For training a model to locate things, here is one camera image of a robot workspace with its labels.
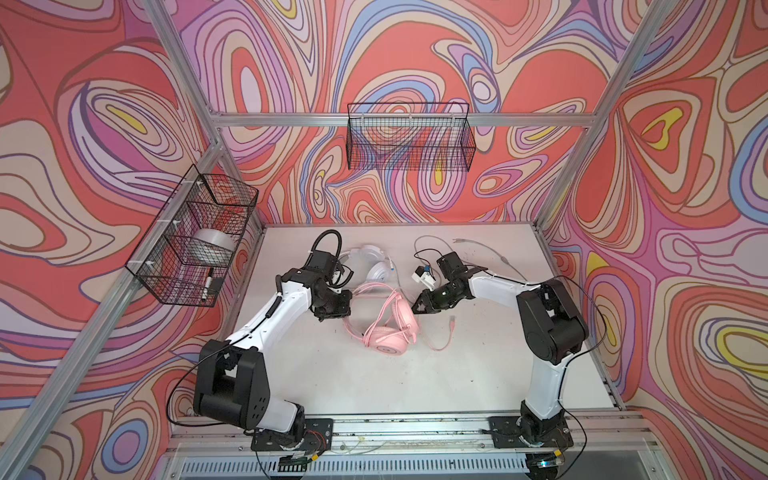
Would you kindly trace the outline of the pink cat-ear headphones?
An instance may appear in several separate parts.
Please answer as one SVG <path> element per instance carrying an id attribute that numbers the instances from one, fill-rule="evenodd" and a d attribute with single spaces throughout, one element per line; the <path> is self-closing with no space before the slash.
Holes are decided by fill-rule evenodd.
<path id="1" fill-rule="evenodd" d="M 387 294 L 376 320 L 360 332 L 345 317 L 344 328 L 351 338 L 365 348 L 390 356 L 403 355 L 409 345 L 418 341 L 420 332 L 411 305 L 399 288 L 382 282 L 364 283 L 353 290 L 352 296 L 356 298 L 374 290 L 383 290 Z"/>

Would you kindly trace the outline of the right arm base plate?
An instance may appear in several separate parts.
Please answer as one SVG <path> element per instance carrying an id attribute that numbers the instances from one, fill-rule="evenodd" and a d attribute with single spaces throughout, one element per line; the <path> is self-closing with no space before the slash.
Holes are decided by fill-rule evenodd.
<path id="1" fill-rule="evenodd" d="M 491 436 L 494 447 L 567 450 L 574 445 L 565 417 L 560 414 L 540 420 L 532 414 L 492 416 L 483 432 Z"/>

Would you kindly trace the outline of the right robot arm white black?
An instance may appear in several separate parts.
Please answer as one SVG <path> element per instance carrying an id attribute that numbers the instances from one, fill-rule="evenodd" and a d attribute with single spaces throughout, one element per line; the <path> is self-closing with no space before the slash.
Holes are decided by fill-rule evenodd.
<path id="1" fill-rule="evenodd" d="M 437 289 L 423 290 L 411 310 L 416 316 L 435 314 L 466 299 L 484 299 L 517 309 L 524 340 L 534 355 L 517 428 L 523 442 L 543 442 L 550 432 L 564 425 L 564 377 L 589 336 L 578 307 L 557 278 L 527 283 L 472 269 Z"/>

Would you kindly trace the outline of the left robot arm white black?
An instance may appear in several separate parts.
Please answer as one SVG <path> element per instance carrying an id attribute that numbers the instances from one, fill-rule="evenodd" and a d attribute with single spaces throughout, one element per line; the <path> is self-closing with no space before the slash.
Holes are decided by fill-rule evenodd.
<path id="1" fill-rule="evenodd" d="M 193 411 L 242 430 L 301 435 L 303 408 L 272 394 L 266 353 L 307 312 L 320 321 L 349 316 L 353 294 L 307 269 L 278 275 L 275 285 L 273 296 L 241 329 L 202 348 Z"/>

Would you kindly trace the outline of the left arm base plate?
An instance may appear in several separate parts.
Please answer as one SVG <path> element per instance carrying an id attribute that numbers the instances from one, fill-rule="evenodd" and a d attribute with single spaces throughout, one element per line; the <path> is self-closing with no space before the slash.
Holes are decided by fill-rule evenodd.
<path id="1" fill-rule="evenodd" d="M 286 452 L 320 454 L 332 446 L 334 420 L 329 417 L 297 420 L 288 432 L 260 430 L 253 434 L 254 452 Z"/>

